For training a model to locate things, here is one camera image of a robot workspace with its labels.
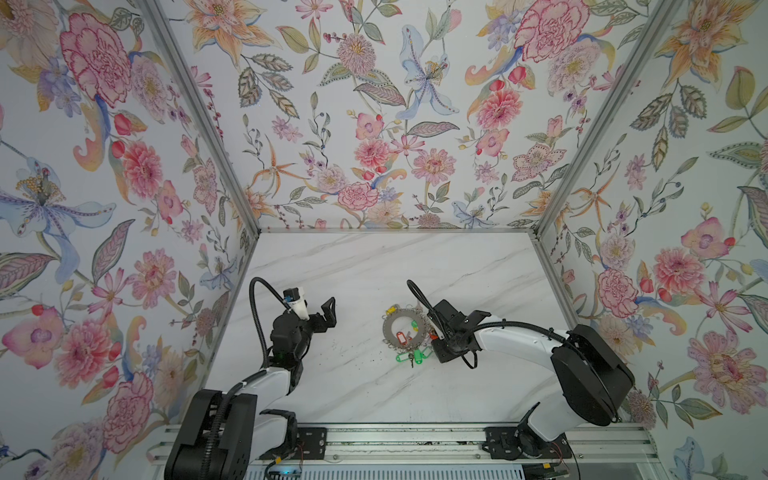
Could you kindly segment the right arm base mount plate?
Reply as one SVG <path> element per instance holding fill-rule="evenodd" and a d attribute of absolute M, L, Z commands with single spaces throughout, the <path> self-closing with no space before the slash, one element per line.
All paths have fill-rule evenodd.
<path fill-rule="evenodd" d="M 561 434 L 553 441 L 545 441 L 528 428 L 517 426 L 487 427 L 481 449 L 495 460 L 562 460 L 573 457 L 567 438 Z"/>

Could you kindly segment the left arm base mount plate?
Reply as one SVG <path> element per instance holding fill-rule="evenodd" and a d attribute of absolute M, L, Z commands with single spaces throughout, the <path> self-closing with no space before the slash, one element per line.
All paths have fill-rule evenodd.
<path fill-rule="evenodd" d="M 283 442 L 259 456 L 263 461 L 324 460 L 328 444 L 328 429 L 299 427 L 288 432 Z"/>

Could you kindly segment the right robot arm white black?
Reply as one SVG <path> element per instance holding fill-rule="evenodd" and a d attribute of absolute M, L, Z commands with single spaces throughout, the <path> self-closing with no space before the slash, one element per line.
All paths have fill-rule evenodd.
<path fill-rule="evenodd" d="M 437 331 L 433 348 L 442 363 L 480 353 L 506 354 L 512 365 L 534 366 L 556 379 L 553 392 L 532 401 L 512 427 L 488 427 L 482 449 L 495 459 L 539 458 L 560 437 L 583 424 L 605 427 L 619 418 L 619 407 L 635 377 L 600 334 L 586 325 L 555 330 L 511 321 L 475 310 L 468 315 L 442 300 L 428 309 Z"/>

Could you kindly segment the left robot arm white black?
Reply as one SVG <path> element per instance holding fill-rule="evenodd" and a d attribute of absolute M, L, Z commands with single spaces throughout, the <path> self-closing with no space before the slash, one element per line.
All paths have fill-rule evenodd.
<path fill-rule="evenodd" d="M 273 404 L 298 386 L 313 335 L 336 326 L 336 299 L 314 314 L 301 299 L 287 303 L 273 322 L 265 366 L 226 392 L 203 389 L 194 395 L 166 461 L 165 479 L 243 479 L 255 460 L 274 467 L 298 454 L 296 414 Z"/>

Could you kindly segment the round metal key organizer disc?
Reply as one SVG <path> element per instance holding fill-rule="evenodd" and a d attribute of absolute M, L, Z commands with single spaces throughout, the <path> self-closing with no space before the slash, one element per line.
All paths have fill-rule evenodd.
<path fill-rule="evenodd" d="M 395 337 L 398 332 L 403 332 L 410 338 L 407 349 L 399 347 Z M 384 343 L 394 350 L 397 356 L 399 353 L 410 350 L 432 349 L 432 341 L 436 338 L 436 331 L 422 306 L 395 304 L 389 307 L 382 317 L 382 336 Z"/>

